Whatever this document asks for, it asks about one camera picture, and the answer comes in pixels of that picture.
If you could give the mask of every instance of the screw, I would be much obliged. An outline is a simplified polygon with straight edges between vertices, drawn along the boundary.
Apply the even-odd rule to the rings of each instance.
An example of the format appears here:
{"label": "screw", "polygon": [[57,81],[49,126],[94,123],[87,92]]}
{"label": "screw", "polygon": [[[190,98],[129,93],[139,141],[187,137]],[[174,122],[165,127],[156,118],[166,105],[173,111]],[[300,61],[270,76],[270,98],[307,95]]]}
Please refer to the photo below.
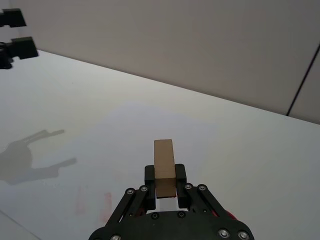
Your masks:
{"label": "screw", "polygon": [[200,189],[201,191],[204,191],[204,190],[206,190],[206,187],[203,186],[203,185],[200,185],[200,186],[199,186],[199,189]]}
{"label": "screw", "polygon": [[110,240],[121,240],[121,237],[119,235],[113,235]]}
{"label": "screw", "polygon": [[185,189],[191,189],[191,188],[192,188],[192,185],[189,184],[189,183],[187,183],[184,187],[185,187]]}
{"label": "screw", "polygon": [[178,218],[184,218],[186,216],[186,214],[183,211],[179,211],[178,212]]}
{"label": "screw", "polygon": [[160,216],[159,216],[159,213],[157,213],[157,212],[154,212],[154,213],[152,213],[151,214],[151,218],[153,219],[153,220],[156,220],[156,219],[158,219]]}
{"label": "screw", "polygon": [[239,238],[242,239],[242,240],[249,240],[249,235],[248,235],[248,233],[246,233],[245,231],[240,231],[240,232],[238,233],[238,236],[239,236]]}
{"label": "screw", "polygon": [[128,191],[126,191],[127,194],[133,194],[134,191],[132,189],[129,189]]}
{"label": "screw", "polygon": [[225,229],[220,229],[219,230],[219,235],[220,235],[220,237],[222,237],[224,239],[226,239],[226,238],[228,238],[230,236],[229,232],[227,230],[225,230]]}
{"label": "screw", "polygon": [[142,191],[142,192],[145,192],[145,191],[147,191],[147,190],[148,190],[148,188],[147,188],[146,186],[141,187],[141,191]]}

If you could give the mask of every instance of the table surface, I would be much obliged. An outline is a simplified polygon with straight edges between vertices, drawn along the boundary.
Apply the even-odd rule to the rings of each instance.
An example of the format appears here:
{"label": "table surface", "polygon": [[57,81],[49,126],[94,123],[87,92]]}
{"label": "table surface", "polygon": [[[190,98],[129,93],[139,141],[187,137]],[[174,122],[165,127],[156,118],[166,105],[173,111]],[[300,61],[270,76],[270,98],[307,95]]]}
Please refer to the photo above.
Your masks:
{"label": "table surface", "polygon": [[3,239],[88,239],[155,139],[256,239],[318,238],[319,125],[43,51],[1,71],[0,113]]}

